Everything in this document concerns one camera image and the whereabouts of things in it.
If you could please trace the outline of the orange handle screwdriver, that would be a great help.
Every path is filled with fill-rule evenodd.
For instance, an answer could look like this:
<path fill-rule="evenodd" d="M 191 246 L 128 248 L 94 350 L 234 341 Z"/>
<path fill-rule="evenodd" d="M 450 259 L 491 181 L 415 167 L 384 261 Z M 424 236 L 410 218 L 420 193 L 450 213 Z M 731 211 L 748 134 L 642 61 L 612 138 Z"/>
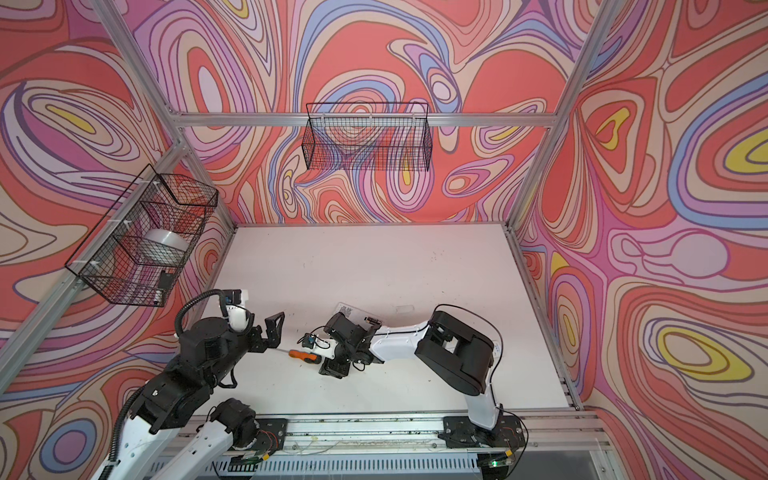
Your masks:
<path fill-rule="evenodd" d="M 296 360 L 301 360 L 308 364 L 321 364 L 323 359 L 320 355 L 317 355 L 312 352 L 306 352 L 303 350 L 297 350 L 297 349 L 282 349 L 282 348 L 275 348 L 274 352 L 286 354 L 288 357 Z"/>

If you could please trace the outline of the long white remote control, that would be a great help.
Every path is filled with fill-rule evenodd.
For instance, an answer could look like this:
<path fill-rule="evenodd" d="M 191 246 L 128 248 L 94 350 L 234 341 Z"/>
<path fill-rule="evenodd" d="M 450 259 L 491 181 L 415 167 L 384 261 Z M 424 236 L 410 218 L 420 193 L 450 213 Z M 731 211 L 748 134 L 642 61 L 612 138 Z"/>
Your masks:
<path fill-rule="evenodd" d="M 349 321 L 365 329 L 369 329 L 372 322 L 381 323 L 381 320 L 374 314 L 343 302 L 339 302 L 336 305 L 334 312 L 343 313 Z"/>

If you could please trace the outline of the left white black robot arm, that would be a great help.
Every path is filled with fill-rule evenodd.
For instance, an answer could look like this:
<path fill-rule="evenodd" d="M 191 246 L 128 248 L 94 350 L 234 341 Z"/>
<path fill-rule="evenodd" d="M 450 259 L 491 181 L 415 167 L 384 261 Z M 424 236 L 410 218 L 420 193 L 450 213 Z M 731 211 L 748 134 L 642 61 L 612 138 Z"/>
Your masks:
<path fill-rule="evenodd" d="M 216 389 L 234 388 L 236 364 L 248 353 L 280 345 L 285 315 L 254 322 L 252 313 L 208 317 L 178 335 L 180 351 L 157 376 L 132 394 L 115 422 L 109 452 L 96 479 L 141 479 Z M 229 398 L 215 406 L 193 440 L 157 473 L 159 479 L 193 479 L 230 449 L 252 451 L 259 464 L 283 449 L 285 420 L 261 423 L 247 404 Z"/>

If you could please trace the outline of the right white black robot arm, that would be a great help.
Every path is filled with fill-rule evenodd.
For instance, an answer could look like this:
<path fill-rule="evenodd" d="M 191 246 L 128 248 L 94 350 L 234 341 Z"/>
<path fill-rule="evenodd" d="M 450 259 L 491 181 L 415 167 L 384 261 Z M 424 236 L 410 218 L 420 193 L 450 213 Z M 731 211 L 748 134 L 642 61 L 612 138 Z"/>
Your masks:
<path fill-rule="evenodd" d="M 464 396 L 469 421 L 490 431 L 499 422 L 492 377 L 503 346 L 445 307 L 436 306 L 420 323 L 389 327 L 364 310 L 339 303 L 327 323 L 298 344 L 321 358 L 320 374 L 336 379 L 348 376 L 353 367 L 419 360 Z"/>

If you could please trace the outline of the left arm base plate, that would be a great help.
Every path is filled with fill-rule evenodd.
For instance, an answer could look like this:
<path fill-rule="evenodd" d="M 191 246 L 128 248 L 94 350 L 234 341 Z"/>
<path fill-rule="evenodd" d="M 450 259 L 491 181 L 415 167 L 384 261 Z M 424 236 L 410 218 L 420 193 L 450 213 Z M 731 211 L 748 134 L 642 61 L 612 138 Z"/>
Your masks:
<path fill-rule="evenodd" d="M 215 420 L 213 424 L 223 426 L 225 434 L 232 438 L 230 450 L 273 454 L 284 448 L 288 419 L 264 417 L 246 420 L 240 425 Z"/>

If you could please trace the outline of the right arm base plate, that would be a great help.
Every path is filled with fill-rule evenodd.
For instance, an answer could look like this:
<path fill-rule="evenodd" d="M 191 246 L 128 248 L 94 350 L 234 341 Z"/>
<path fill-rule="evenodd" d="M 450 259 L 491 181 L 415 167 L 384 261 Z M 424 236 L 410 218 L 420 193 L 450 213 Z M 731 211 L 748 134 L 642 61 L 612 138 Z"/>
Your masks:
<path fill-rule="evenodd" d="M 507 448 L 513 451 L 527 444 L 526 427 L 519 417 L 502 414 L 488 430 L 472 423 L 467 416 L 446 416 L 438 438 L 448 448 Z"/>

